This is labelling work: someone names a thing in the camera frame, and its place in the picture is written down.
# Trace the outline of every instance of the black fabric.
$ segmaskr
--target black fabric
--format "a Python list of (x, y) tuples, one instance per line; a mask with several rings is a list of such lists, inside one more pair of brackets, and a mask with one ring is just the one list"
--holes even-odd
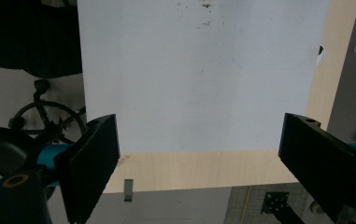
[(77, 7), (0, 0), (0, 67), (41, 78), (81, 73)]

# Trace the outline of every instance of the wooden table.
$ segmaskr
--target wooden table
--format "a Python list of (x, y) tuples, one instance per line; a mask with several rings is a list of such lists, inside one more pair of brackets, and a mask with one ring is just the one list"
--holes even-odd
[[(190, 4), (187, 1), (174, 2), (176, 2), (177, 10), (185, 10), (191, 6), (187, 5)], [(97, 111), (96, 104), (102, 104), (105, 99), (108, 99), (107, 97), (115, 99), (110, 96), (113, 91), (96, 88), (96, 85), (102, 85), (107, 80), (98, 76), (100, 71), (93, 64), (96, 63), (97, 57), (101, 57), (106, 52), (107, 48), (124, 50), (113, 46), (112, 40), (99, 37), (103, 32), (110, 31), (93, 32), (96, 30), (93, 27), (99, 24), (99, 18), (92, 20), (91, 13), (97, 12), (89, 13), (92, 8), (91, 4), (97, 3), (96, 1), (91, 1), (91, 3), (78, 1), (83, 75), (89, 119), (104, 113)], [(200, 1), (200, 4), (206, 12), (209, 10), (210, 13), (211, 10), (214, 10), (212, 5), (218, 4), (218, 1), (206, 0), (204, 3)], [(322, 38), (322, 44), (326, 48), (326, 58), (316, 69), (306, 106), (306, 115), (320, 121), (323, 129), (327, 128), (331, 115), (355, 16), (356, 0), (331, 1)], [(115, 20), (119, 19), (113, 15), (110, 17)], [(101, 22), (115, 21), (109, 21), (109, 17), (105, 16)], [(213, 25), (211, 20), (204, 21), (203, 24), (198, 24), (197, 29), (206, 29), (210, 25)], [(94, 95), (104, 96), (97, 100), (92, 97)], [(134, 180), (134, 191), (219, 188), (297, 181), (281, 163), (276, 147), (260, 148), (260, 150), (246, 148), (245, 150), (156, 150), (144, 152), (124, 151), (123, 149), (118, 167), (105, 192), (122, 192), (124, 179)]]

